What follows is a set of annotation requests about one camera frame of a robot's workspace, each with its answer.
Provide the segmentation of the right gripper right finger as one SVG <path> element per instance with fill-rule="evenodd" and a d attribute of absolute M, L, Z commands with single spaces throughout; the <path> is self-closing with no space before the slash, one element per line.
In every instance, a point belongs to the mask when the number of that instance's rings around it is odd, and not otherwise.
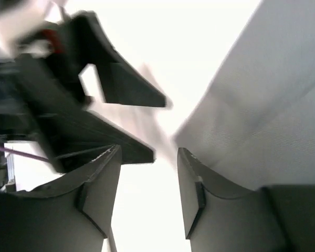
<path fill-rule="evenodd" d="M 315 185 L 248 190 L 186 148 L 177 173 L 192 251 L 315 251 Z"/>

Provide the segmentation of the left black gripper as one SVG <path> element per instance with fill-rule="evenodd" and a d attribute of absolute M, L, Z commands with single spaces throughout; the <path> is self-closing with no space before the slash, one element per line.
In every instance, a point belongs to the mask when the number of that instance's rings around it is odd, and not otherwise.
<path fill-rule="evenodd" d="M 91 146 L 72 126 L 70 114 L 83 112 L 92 98 L 80 73 L 89 62 L 86 25 L 79 20 L 50 24 L 37 36 L 51 50 L 0 64 L 0 146 L 10 140 L 36 141 L 60 173 L 91 161 Z"/>

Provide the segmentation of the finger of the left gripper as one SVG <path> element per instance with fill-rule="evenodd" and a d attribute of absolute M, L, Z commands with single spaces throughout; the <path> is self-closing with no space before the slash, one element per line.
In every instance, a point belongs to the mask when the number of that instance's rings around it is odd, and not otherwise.
<path fill-rule="evenodd" d="M 69 22 L 79 69 L 95 65 L 105 102 L 129 106 L 166 106 L 166 96 L 143 78 L 113 47 L 93 11 L 78 12 Z"/>
<path fill-rule="evenodd" d="M 119 145 L 122 164 L 154 161 L 153 150 L 120 129 L 83 110 L 36 111 L 37 141 L 58 173 L 68 173 Z"/>

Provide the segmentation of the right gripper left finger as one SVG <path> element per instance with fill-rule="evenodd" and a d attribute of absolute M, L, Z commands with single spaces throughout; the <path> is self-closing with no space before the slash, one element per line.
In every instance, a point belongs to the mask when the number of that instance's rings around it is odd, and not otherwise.
<path fill-rule="evenodd" d="M 0 192 L 0 251 L 101 251 L 121 163 L 113 145 L 32 191 Z"/>

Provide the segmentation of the grey pleated skirt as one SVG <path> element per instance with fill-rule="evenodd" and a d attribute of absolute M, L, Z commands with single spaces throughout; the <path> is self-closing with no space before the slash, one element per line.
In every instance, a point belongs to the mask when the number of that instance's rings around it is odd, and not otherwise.
<path fill-rule="evenodd" d="M 263 1 L 175 137 L 248 189 L 315 184 L 315 1 Z"/>

